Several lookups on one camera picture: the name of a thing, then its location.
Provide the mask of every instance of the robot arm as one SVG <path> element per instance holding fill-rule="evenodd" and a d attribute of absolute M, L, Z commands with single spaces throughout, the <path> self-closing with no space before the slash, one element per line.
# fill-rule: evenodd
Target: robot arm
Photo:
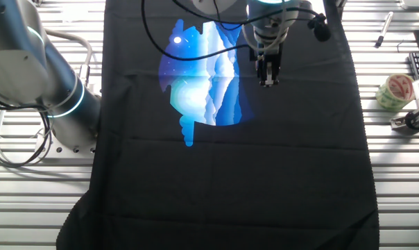
<path fill-rule="evenodd" d="M 100 99 L 48 39 L 31 0 L 0 0 L 0 100 L 51 109 L 53 134 L 68 147 L 96 139 Z"/>
<path fill-rule="evenodd" d="M 193 0 L 199 11 L 213 15 L 227 10 L 237 0 Z M 278 84 L 277 76 L 280 70 L 282 57 L 282 44 L 287 37 L 290 26 L 298 17 L 300 0 L 247 0 L 246 14 L 248 19 L 254 19 L 274 13 L 282 12 L 261 18 L 252 22 L 253 33 L 256 44 L 249 41 L 246 27 L 242 26 L 243 36 L 251 48 L 250 59 L 256 62 L 257 77 L 260 85 L 270 87 Z M 326 27 L 325 16 L 317 15 L 311 22 L 309 28 L 314 29 L 316 38 L 323 42 L 330 38 L 330 31 Z"/>

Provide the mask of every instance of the roll of tape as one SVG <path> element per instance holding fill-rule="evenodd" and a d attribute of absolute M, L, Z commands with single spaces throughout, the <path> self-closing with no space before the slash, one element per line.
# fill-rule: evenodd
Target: roll of tape
<path fill-rule="evenodd" d="M 390 111 L 399 111 L 415 99 L 413 79 L 406 74 L 389 76 L 376 92 L 376 100 Z"/>

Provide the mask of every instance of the cable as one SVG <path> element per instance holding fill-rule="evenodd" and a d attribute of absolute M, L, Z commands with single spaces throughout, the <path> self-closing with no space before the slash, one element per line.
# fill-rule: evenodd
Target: cable
<path fill-rule="evenodd" d="M 32 163 L 32 161 L 34 161 L 43 152 L 48 138 L 52 138 L 52 135 L 48 133 L 51 131 L 51 123 L 49 121 L 49 118 L 45 115 L 46 107 L 41 106 L 41 105 L 35 105 L 34 108 L 36 108 L 39 111 L 39 114 L 42 118 L 43 125 L 44 125 L 44 132 L 47 135 L 44 137 L 43 143 L 27 161 L 21 162 L 21 163 L 14 163 L 0 157 L 0 165 L 4 167 L 18 168 L 18 167 L 29 165 L 30 163 L 34 164 Z"/>
<path fill-rule="evenodd" d="M 213 2 L 214 2 L 214 7 L 216 7 L 217 19 L 218 19 L 219 23 L 221 24 L 222 28 L 224 28 L 224 29 L 225 29 L 225 30 L 227 30 L 227 31 L 233 31 L 233 30 L 236 30 L 236 29 L 238 29 L 239 27 L 241 27 L 241 26 L 242 26 L 242 24 L 239 24 L 238 26 L 236 26 L 236 27 L 234 27 L 234 28 L 226 28 L 226 27 L 223 25 L 223 23 L 221 22 L 221 14 L 220 14 L 220 12 L 219 12 L 219 7 L 217 6 L 217 2 L 216 2 L 216 0 L 213 0 Z"/>
<path fill-rule="evenodd" d="M 402 42 L 400 42 L 400 43 L 398 43 L 398 44 L 396 45 L 396 49 L 397 49 L 397 52 L 398 52 L 398 53 L 400 53 L 400 52 L 399 52 L 399 45 L 401 45 L 403 42 L 404 42 L 404 39 L 402 39 Z"/>
<path fill-rule="evenodd" d="M 72 34 L 68 34 L 68 33 L 65 33 L 65 32 L 53 31 L 53 30 L 50 30 L 50 29 L 47 29 L 47 28 L 45 28 L 44 30 L 46 31 L 46 34 L 48 34 L 48 35 L 52 35 L 52 36 L 55 36 L 57 38 L 74 40 L 74 41 L 77 41 L 79 44 L 83 45 L 87 49 L 85 64 L 89 65 L 91 63 L 92 46 L 88 42 L 88 40 L 86 40 L 85 38 L 79 37 L 77 35 L 72 35 Z"/>
<path fill-rule="evenodd" d="M 155 40 L 154 40 L 153 36 L 151 35 L 151 32 L 149 31 L 148 24 L 146 23 L 145 0 L 142 0 L 142 22 L 143 22 L 143 26 L 144 26 L 144 28 L 145 28 L 145 32 L 146 32 L 146 34 L 147 34 L 147 36 L 148 36 L 149 40 L 151 41 L 151 43 L 154 45 L 154 47 L 155 47 L 158 51 L 160 51 L 160 53 L 164 54 L 165 56 L 168 56 L 169 58 L 175 59 L 175 60 L 181 60 L 181 61 L 194 61 L 194 60 L 202 60 L 202 59 L 210 58 L 210 57 L 212 57 L 212 56 L 219 55 L 219 54 L 221 54 L 221 53 L 225 53 L 225 52 L 227 52 L 227 51 L 231 51 L 231 50 L 233 50 L 233 49 L 240 49 L 240 48 L 248 48 L 248 47 L 249 47 L 248 45 L 243 44 L 243 45 L 238 45 L 238 46 L 230 47 L 230 48 L 227 48 L 227 49 L 223 49 L 223 50 L 221 50 L 221 51 L 217 51 L 217 52 L 215 52 L 215 53 L 211 53 L 211 54 L 208 54 L 208 55 L 206 55 L 206 56 L 199 56 L 199 57 L 196 57 L 196 58 L 180 58 L 180 57 L 173 56 L 173 55 L 171 55 L 170 53 L 166 52 L 165 50 L 163 50 L 163 49 L 162 49 L 162 48 L 161 48 L 161 47 L 160 47 L 160 46 L 159 46 L 159 45 L 155 42 Z"/>
<path fill-rule="evenodd" d="M 48 113 L 49 110 L 47 110 L 45 106 L 40 105 L 40 104 L 24 104 L 22 106 L 15 107 L 15 106 L 11 106 L 0 101 L 0 105 L 2 105 L 0 106 L 0 110 L 20 110 L 20 109 L 25 109 L 25 108 L 34 108 L 39 112 L 40 117 L 42 118 L 42 121 L 43 121 L 44 134 L 45 134 L 42 145 L 40 145 L 40 147 L 35 151 L 35 153 L 25 162 L 15 163 L 15 162 L 11 162 L 7 158 L 3 159 L 2 157 L 0 157 L 0 165 L 4 167 L 17 168 L 17 167 L 29 165 L 30 163 L 32 164 L 32 162 L 43 152 L 48 138 L 52 140 L 52 135 L 51 135 L 52 126 L 51 126 L 51 122 L 49 118 L 46 116 L 46 113 Z"/>
<path fill-rule="evenodd" d="M 48 153 L 49 153 L 49 151 L 51 150 L 51 145 L 52 145 L 52 134 L 51 134 L 51 130 L 52 130 L 52 126 L 53 126 L 53 123 L 52 123 L 52 125 L 50 125 L 50 129 L 49 129 L 49 131 L 46 133 L 46 134 L 44 134 L 43 136 L 44 137 L 46 137 L 46 136 L 49 136 L 49 145 L 48 145 L 48 148 L 47 148 L 47 150 L 46 150 L 46 152 L 45 152 L 45 154 L 37 161 L 37 162 L 34 162 L 34 163 L 30 163 L 30 164 L 27 164 L 26 166 L 34 166 L 34 165 L 36 165 L 36 164 L 38 164 L 38 163 L 40 163 L 42 160 L 44 160 L 46 157 L 47 157 L 47 155 L 48 155 Z M 38 134 L 40 134 L 40 131 L 41 130 L 43 130 L 43 128 L 41 128 L 32 138 L 35 138 L 36 136 L 38 136 Z M 14 162 L 12 162 L 12 160 L 11 159 L 9 159 L 5 154 L 4 154 L 4 152 L 1 150 L 1 147 L 0 147 L 0 154 L 1 154 L 1 156 L 3 157 L 3 159 L 5 160 L 5 161 L 8 161 L 8 163 L 10 163 L 10 164 L 14 164 Z"/>
<path fill-rule="evenodd" d="M 268 45 L 267 47 L 259 48 L 259 47 L 255 46 L 249 40 L 248 35 L 246 34 L 245 24 L 240 24 L 234 29 L 227 29 L 226 27 L 224 27 L 223 23 L 221 22 L 221 15 L 219 13 L 219 7 L 217 6 L 216 0 L 213 0 L 213 2 L 214 2 L 214 6 L 216 7 L 217 18 L 219 20 L 219 23 L 222 25 L 222 28 L 224 28 L 225 30 L 228 30 L 228 31 L 233 31 L 234 29 L 239 28 L 240 26 L 242 26 L 243 36 L 245 37 L 245 41 L 250 46 L 251 49 L 254 49 L 255 51 L 258 51 L 258 52 L 265 52 L 265 51 L 268 51 L 269 49 L 271 49 L 272 47 L 276 46 L 277 44 L 279 44 L 281 42 L 280 39 L 281 39 L 282 35 L 284 34 L 285 30 L 287 29 L 283 25 L 283 23 L 285 23 L 285 22 L 282 22 L 281 27 L 279 29 L 279 32 L 277 33 L 276 38 L 274 39 L 274 41 L 270 45 Z M 282 9 L 285 10 L 285 1 L 282 1 Z M 281 20 L 286 20 L 286 18 L 287 18 L 287 12 L 282 11 Z"/>
<path fill-rule="evenodd" d="M 211 18 L 211 17 L 206 17 L 204 15 L 198 14 L 198 13 L 190 10 L 188 7 L 184 6 L 183 4 L 181 4 L 178 0 L 172 0 L 172 2 L 175 5 L 177 5 L 179 8 L 182 8 L 186 12 L 191 13 L 191 14 L 197 16 L 197 17 L 206 19 L 208 21 L 220 22 L 220 23 L 224 23 L 224 24 L 242 24 L 242 25 L 249 24 L 249 23 L 252 23 L 252 22 L 256 22 L 257 20 L 261 20 L 263 18 L 267 18 L 267 17 L 273 16 L 273 15 L 279 14 L 283 11 L 283 10 L 276 10 L 276 11 L 270 12 L 268 14 L 262 15 L 260 17 L 255 17 L 255 18 L 252 18 L 252 19 L 246 19 L 246 20 L 243 20 L 243 21 L 233 22 L 233 21 L 217 20 L 217 19 L 214 19 L 214 18 Z M 304 8 L 298 8 L 298 7 L 287 8 L 287 11 L 300 11 L 300 12 L 310 13 L 310 14 L 313 14 L 315 16 L 319 16 L 319 14 L 316 11 L 309 10 L 309 9 L 304 9 Z"/>

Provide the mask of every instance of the gray robot arm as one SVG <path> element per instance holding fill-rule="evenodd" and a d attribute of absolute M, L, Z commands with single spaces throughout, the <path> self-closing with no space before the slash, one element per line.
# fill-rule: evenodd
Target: gray robot arm
<path fill-rule="evenodd" d="M 53 133 L 68 147 L 96 139 L 100 98 L 48 39 L 31 0 L 0 0 L 0 100 L 51 109 Z"/>

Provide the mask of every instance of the marker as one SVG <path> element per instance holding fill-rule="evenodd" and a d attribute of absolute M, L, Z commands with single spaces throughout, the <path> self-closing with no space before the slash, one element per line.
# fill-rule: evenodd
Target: marker
<path fill-rule="evenodd" d="M 394 13 L 392 11 L 388 13 L 385 19 L 384 27 L 382 28 L 381 33 L 379 34 L 379 38 L 377 38 L 377 42 L 375 44 L 376 48 L 379 48 L 382 44 L 382 41 L 384 41 L 384 36 L 385 36 L 385 33 L 387 33 L 388 27 L 390 26 L 391 20 L 393 18 L 393 14 Z"/>

